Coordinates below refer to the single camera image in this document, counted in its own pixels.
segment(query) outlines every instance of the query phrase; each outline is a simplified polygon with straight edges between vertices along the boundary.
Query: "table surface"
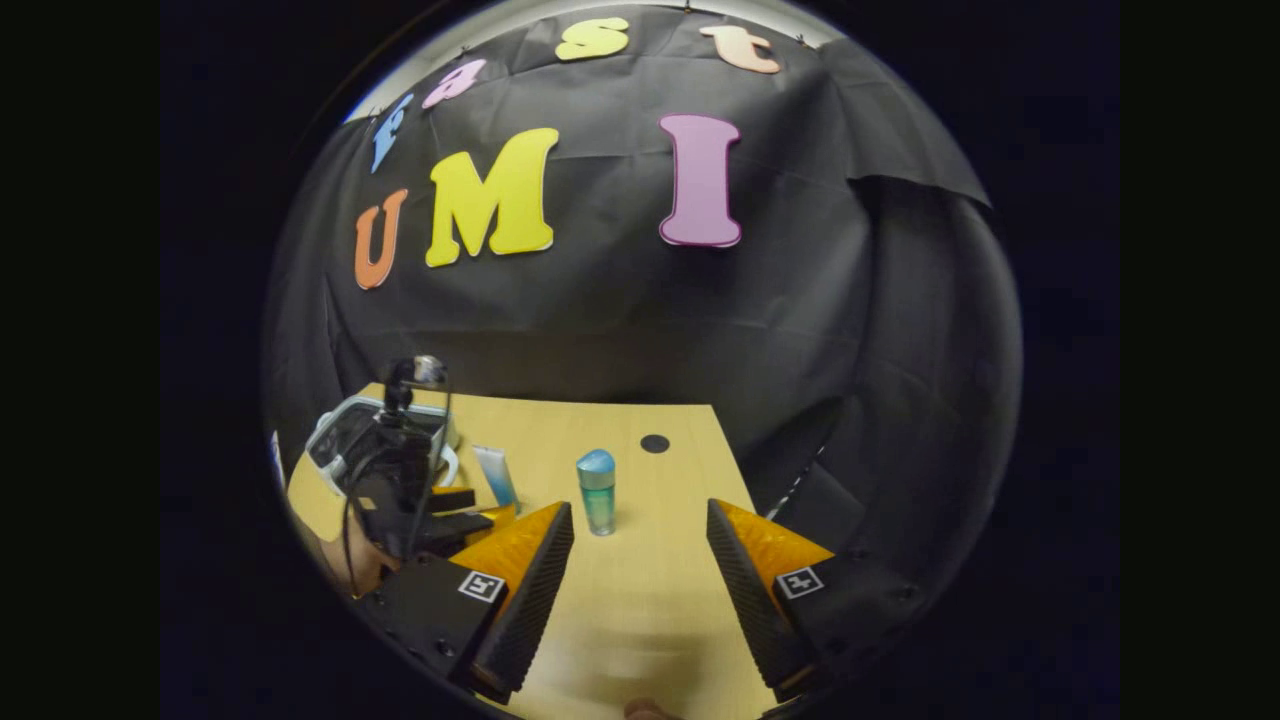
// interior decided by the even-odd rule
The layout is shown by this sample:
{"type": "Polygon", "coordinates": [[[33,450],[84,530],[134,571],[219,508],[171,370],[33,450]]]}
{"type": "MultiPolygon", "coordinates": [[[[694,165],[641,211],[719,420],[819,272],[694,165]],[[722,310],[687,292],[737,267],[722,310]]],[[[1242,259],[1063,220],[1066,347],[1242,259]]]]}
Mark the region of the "table surface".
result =
{"type": "MultiPolygon", "coordinates": [[[[371,384],[361,395],[381,397],[371,384]]],[[[444,405],[415,391],[415,404],[444,405]]],[[[573,550],[524,689],[506,710],[530,719],[622,716],[654,697],[689,720],[759,717],[776,705],[751,660],[707,544],[707,500],[751,507],[709,405],[603,405],[453,396],[457,484],[494,505],[471,443],[507,454],[530,512],[568,501],[573,550]],[[671,441],[662,454],[640,438],[671,441]],[[617,461],[616,532],[590,533],[575,462],[594,448],[617,461]]]]}

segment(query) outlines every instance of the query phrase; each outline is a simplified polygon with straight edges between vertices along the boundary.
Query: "black cable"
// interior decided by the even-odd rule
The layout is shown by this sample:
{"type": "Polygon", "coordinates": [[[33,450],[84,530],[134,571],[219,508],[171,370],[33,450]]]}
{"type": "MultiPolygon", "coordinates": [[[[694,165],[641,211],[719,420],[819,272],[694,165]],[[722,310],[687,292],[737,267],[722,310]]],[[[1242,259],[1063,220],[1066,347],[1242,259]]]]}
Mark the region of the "black cable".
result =
{"type": "Polygon", "coordinates": [[[408,537],[404,539],[404,561],[407,562],[413,557],[413,548],[417,547],[417,529],[422,524],[422,516],[426,514],[426,501],[431,497],[431,487],[435,484],[435,465],[440,461],[440,452],[444,450],[444,445],[449,442],[449,414],[453,410],[453,378],[449,375],[444,377],[444,428],[440,430],[440,447],[431,448],[431,454],[428,457],[428,477],[426,483],[422,484],[422,497],[417,501],[417,510],[413,511],[413,523],[410,525],[408,537]]]}
{"type": "Polygon", "coordinates": [[[364,460],[356,464],[356,469],[351,474],[351,483],[347,486],[347,500],[342,503],[342,553],[347,560],[347,579],[351,582],[351,597],[360,597],[360,588],[356,587],[356,570],[351,565],[351,534],[347,527],[347,515],[351,512],[351,501],[356,497],[356,491],[360,488],[360,480],[365,479],[365,471],[369,466],[376,462],[383,456],[394,455],[399,451],[396,447],[384,447],[372,455],[366,456],[364,460]]]}
{"type": "Polygon", "coordinates": [[[372,420],[367,425],[361,428],[360,432],[356,433],[356,437],[351,438],[351,442],[347,443],[347,447],[342,448],[342,451],[338,454],[342,456],[343,461],[346,461],[347,455],[349,455],[351,451],[356,448],[356,443],[365,439],[365,436],[367,436],[376,427],[378,427],[378,420],[372,420]]]}

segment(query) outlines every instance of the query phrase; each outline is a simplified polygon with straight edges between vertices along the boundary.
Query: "yellow foam letter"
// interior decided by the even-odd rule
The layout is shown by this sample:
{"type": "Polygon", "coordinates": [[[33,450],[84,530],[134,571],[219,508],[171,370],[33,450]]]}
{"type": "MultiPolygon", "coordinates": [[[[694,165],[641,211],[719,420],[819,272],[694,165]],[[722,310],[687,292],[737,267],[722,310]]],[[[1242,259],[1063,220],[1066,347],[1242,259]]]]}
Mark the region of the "yellow foam letter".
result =
{"type": "Polygon", "coordinates": [[[472,258],[479,255],[495,211],[498,225],[489,238],[489,249],[495,255],[550,247],[552,227],[543,220],[543,170],[547,154],[557,141],[559,132],[554,128],[526,129],[512,136],[484,181],[467,152],[456,152],[436,163],[431,168],[435,218],[431,246],[426,250],[428,266],[457,261],[454,220],[467,252],[472,258]]]}
{"type": "Polygon", "coordinates": [[[556,56],[561,60],[579,58],[600,58],[612,55],[627,46],[630,38],[620,29],[630,27],[622,18],[596,18],[573,23],[564,29],[561,42],[556,46],[556,56]]]}

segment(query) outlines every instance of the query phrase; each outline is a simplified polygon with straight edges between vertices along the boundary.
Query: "tube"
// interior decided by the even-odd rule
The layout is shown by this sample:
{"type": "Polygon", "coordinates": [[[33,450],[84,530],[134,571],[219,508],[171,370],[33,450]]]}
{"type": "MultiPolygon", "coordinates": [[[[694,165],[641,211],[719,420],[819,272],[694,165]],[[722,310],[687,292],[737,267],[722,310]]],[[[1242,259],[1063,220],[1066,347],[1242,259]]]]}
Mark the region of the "tube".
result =
{"type": "Polygon", "coordinates": [[[511,471],[507,470],[507,451],[483,445],[472,445],[471,450],[476,454],[484,479],[489,480],[494,500],[499,506],[515,505],[516,515],[520,515],[520,500],[516,497],[515,486],[511,484],[511,471]]]}

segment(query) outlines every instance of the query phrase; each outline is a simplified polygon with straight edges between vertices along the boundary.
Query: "black fabric backdrop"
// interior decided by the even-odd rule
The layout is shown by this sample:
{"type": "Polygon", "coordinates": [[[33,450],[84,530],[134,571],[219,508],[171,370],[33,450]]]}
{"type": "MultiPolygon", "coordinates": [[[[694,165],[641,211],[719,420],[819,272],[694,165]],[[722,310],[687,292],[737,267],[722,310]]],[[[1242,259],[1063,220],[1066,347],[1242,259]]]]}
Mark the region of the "black fabric backdrop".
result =
{"type": "MultiPolygon", "coordinates": [[[[1021,377],[1012,281],[973,170],[906,85],[850,40],[810,49],[723,15],[605,14],[630,23],[617,55],[556,58],[564,28],[602,17],[582,10],[504,33],[416,83],[376,173],[385,118],[334,133],[271,279],[268,415],[287,470],[321,413],[421,352],[443,357],[465,393],[709,402],[759,512],[820,473],[820,502],[801,484],[778,521],[833,550],[856,542],[938,589],[991,509],[1021,377]],[[713,24],[768,38],[782,70],[721,60],[698,32],[713,24]],[[420,108],[477,58],[488,63],[475,86],[420,108]],[[658,127],[668,113],[741,131],[728,152],[737,246],[658,236],[673,190],[658,127]],[[507,140],[539,127],[559,131],[543,200],[554,245],[429,268],[430,169],[467,151],[484,177],[507,140]],[[365,291],[352,270],[356,218],[399,188],[410,195],[393,269],[365,291]]],[[[380,222],[374,236],[376,256],[380,222]]]]}

